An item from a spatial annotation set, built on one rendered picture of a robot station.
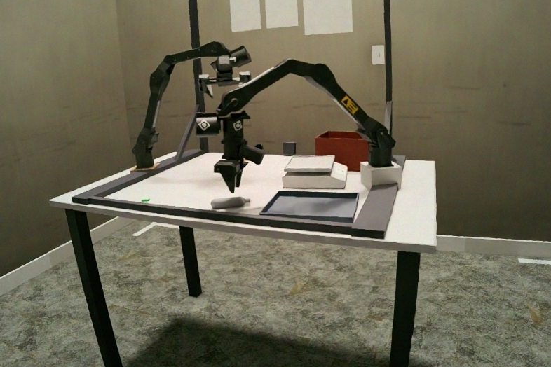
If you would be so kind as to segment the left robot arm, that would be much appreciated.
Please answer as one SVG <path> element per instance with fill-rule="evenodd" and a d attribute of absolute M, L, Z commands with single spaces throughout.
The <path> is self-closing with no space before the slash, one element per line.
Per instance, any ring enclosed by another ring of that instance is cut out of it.
<path fill-rule="evenodd" d="M 231 112 L 241 110 L 256 94 L 291 73 L 304 77 L 309 83 L 326 92 L 356 122 L 358 126 L 356 132 L 362 139 L 367 140 L 368 144 L 372 145 L 369 146 L 368 151 L 369 165 L 374 168 L 393 167 L 392 148 L 394 148 L 396 141 L 388 134 L 388 129 L 360 108 L 340 87 L 334 74 L 326 64 L 315 64 L 287 58 L 254 78 L 248 84 L 227 90 L 223 93 L 221 103 L 215 113 L 196 113 L 196 138 L 217 137 L 217 134 L 221 133 L 221 120 L 223 122 L 224 137 L 243 136 L 243 120 L 251 119 L 251 117 L 244 110 L 241 113 Z M 228 114 L 230 114 L 230 117 L 222 117 Z M 246 140 L 240 146 L 238 160 L 244 161 L 246 159 L 260 165 L 265 154 L 262 144 L 250 146 L 247 145 Z"/>

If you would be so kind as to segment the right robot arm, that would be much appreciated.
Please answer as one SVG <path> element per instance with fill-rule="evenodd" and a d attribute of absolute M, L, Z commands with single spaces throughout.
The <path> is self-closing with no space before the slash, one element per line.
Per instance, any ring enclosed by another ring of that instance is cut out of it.
<path fill-rule="evenodd" d="M 230 56 L 220 57 L 222 55 Z M 233 74 L 232 67 L 241 67 L 252 61 L 245 46 L 229 50 L 219 41 L 211 41 L 199 48 L 166 55 L 155 72 L 150 75 L 151 94 L 144 127 L 137 138 L 137 144 L 132 149 L 137 164 L 135 169 L 146 169 L 154 166 L 154 155 L 152 155 L 151 150 L 158 142 L 159 133 L 155 130 L 158 111 L 162 95 L 168 86 L 175 64 L 201 57 L 218 57 L 216 61 L 210 64 L 217 74 L 221 71 L 230 71 Z"/>

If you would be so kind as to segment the grey gas cylinder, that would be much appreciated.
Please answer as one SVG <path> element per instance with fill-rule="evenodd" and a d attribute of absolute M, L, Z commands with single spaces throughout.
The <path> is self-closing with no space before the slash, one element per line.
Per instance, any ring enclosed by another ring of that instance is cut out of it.
<path fill-rule="evenodd" d="M 229 208 L 243 206 L 246 202 L 250 202 L 250 198 L 244 198 L 242 196 L 229 197 L 229 198 L 215 198 L 211 201 L 210 205 L 214 209 Z"/>

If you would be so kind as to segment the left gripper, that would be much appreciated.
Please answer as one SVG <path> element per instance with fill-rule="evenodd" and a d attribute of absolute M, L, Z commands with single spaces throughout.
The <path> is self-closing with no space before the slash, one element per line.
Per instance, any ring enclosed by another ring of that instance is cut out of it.
<path fill-rule="evenodd" d="M 241 137 L 224 137 L 221 144 L 224 145 L 222 159 L 214 164 L 214 173 L 220 173 L 230 193 L 235 193 L 235 188 L 240 187 L 243 169 L 249 162 L 239 161 L 240 146 L 245 143 L 244 135 Z M 222 174 L 223 173 L 223 174 Z"/>

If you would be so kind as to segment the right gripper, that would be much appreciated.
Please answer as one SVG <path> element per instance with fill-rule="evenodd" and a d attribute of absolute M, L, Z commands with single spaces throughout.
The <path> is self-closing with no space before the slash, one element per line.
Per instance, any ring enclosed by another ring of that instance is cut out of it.
<path fill-rule="evenodd" d="M 249 81 L 251 81 L 251 73 L 249 71 L 240 72 L 239 78 L 233 78 L 230 71 L 221 71 L 217 74 L 216 78 L 209 78 L 209 74 L 199 75 L 198 88 L 200 92 L 207 93 L 213 99 L 211 85 L 218 84 L 219 87 L 230 85 L 243 85 L 243 83 L 245 84 Z"/>

